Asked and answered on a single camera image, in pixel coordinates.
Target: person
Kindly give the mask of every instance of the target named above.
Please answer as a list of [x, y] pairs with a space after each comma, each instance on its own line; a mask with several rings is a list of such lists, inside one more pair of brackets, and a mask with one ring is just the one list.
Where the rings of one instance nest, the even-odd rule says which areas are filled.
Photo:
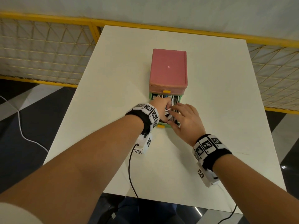
[[[169, 98], [150, 102], [168, 121]], [[180, 123], [168, 121], [190, 146], [206, 134], [197, 110], [178, 103], [169, 111]], [[0, 195], [3, 223], [87, 223], [103, 190], [144, 130], [136, 115], [93, 132]], [[232, 154], [215, 160], [219, 177], [250, 223], [299, 223], [299, 201]]]

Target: forearm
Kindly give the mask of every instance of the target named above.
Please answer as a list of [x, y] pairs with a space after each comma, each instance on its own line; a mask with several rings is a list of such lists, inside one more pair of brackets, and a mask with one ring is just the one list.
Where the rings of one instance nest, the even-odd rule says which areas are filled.
[[299, 223], [299, 201], [233, 155], [216, 160], [213, 171], [254, 223]]
[[139, 117], [128, 115], [93, 132], [1, 194], [0, 201], [23, 207], [43, 223], [86, 223], [143, 127]]

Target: table top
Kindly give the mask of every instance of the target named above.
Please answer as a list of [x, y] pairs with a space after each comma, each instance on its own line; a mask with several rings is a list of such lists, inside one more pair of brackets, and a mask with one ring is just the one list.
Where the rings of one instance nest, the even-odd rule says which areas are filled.
[[[181, 102], [198, 110], [207, 133], [285, 189], [246, 41], [223, 37], [105, 26], [45, 163], [148, 101], [154, 48], [187, 52], [188, 87]], [[155, 128], [147, 153], [132, 155], [131, 178], [138, 196], [232, 211], [235, 203], [221, 183], [204, 185], [191, 150], [171, 128]], [[128, 159], [104, 192], [135, 196]]]

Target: person's left arm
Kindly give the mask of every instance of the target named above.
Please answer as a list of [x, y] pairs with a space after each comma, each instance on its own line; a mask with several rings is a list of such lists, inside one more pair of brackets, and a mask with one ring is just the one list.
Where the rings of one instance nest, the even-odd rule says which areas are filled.
[[[167, 121], [170, 98], [150, 102]], [[31, 212], [44, 224], [87, 223], [99, 196], [144, 128], [135, 115], [93, 132], [0, 195], [0, 202]]]

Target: yellow metal frame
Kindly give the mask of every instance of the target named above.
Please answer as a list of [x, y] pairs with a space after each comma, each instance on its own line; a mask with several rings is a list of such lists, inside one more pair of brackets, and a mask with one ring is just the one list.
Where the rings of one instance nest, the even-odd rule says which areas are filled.
[[[101, 31], [99, 30], [99, 27], [104, 27], [106, 25], [109, 25], [109, 26], [123, 26], [123, 27], [140, 28], [140, 29], [148, 29], [148, 30], [160, 30], [160, 31], [178, 32], [178, 33], [188, 33], [188, 34], [196, 34], [196, 35], [237, 38], [237, 39], [245, 39], [247, 43], [299, 48], [299, 41], [295, 41], [295, 40], [271, 38], [271, 37], [260, 37], [260, 36], [252, 36], [252, 35], [218, 33], [218, 32], [201, 31], [201, 30], [190, 30], [190, 29], [183, 29], [183, 28], [154, 26], [154, 25], [146, 25], [146, 24], [138, 24], [138, 23], [126, 23], [126, 22], [117, 22], [117, 21], [100, 20], [100, 19], [50, 16], [50, 15], [39, 15], [39, 14], [24, 14], [24, 13], [13, 13], [13, 12], [0, 12], [0, 18], [11, 18], [11, 19], [16, 19], [16, 20], [87, 25], [91, 31], [91, 34], [94, 38], [95, 43], [98, 42], [100, 35], [101, 35]], [[15, 81], [22, 81], [22, 82], [33, 82], [33, 83], [40, 83], [40, 84], [47, 84], [47, 85], [68, 86], [68, 87], [74, 87], [74, 88], [77, 87], [77, 85], [73, 85], [73, 84], [47, 82], [47, 81], [39, 81], [39, 80], [33, 80], [33, 79], [21, 79], [21, 78], [15, 78], [15, 77], [0, 76], [0, 79], [9, 79], [9, 80], [15, 80]], [[283, 112], [283, 113], [291, 113], [291, 114], [299, 114], [299, 111], [279, 109], [279, 108], [265, 107], [265, 110], [275, 111], [275, 112]]]

